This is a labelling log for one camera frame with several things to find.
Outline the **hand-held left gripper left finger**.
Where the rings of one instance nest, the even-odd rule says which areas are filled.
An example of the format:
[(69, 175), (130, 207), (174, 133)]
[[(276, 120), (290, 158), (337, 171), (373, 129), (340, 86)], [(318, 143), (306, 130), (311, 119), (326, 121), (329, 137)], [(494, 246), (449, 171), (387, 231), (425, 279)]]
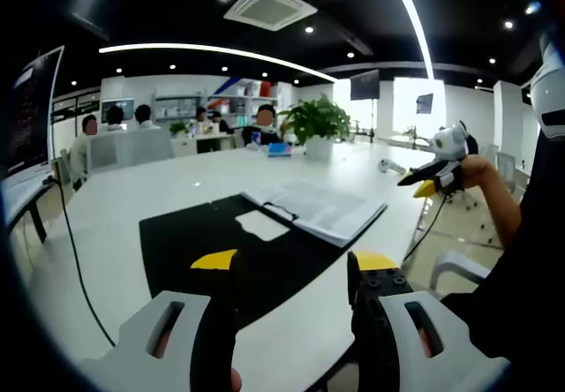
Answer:
[(101, 391), (230, 391), (236, 334), (230, 296), (163, 290), (79, 369)]

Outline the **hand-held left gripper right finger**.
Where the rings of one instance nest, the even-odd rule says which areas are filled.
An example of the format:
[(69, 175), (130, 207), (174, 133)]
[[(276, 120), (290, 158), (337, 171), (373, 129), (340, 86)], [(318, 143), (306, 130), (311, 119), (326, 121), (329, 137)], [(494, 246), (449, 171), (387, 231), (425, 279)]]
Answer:
[(466, 323), (392, 261), (347, 255), (360, 391), (495, 391), (509, 367), (471, 342)]

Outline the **person's right hand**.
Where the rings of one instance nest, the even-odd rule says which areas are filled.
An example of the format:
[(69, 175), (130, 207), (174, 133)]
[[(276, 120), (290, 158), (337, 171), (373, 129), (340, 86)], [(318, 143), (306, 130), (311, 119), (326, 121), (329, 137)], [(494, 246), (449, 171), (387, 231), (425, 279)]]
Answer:
[(461, 168), (464, 188), (489, 187), (498, 179), (498, 172), (494, 165), (480, 155), (467, 155), (461, 161)]

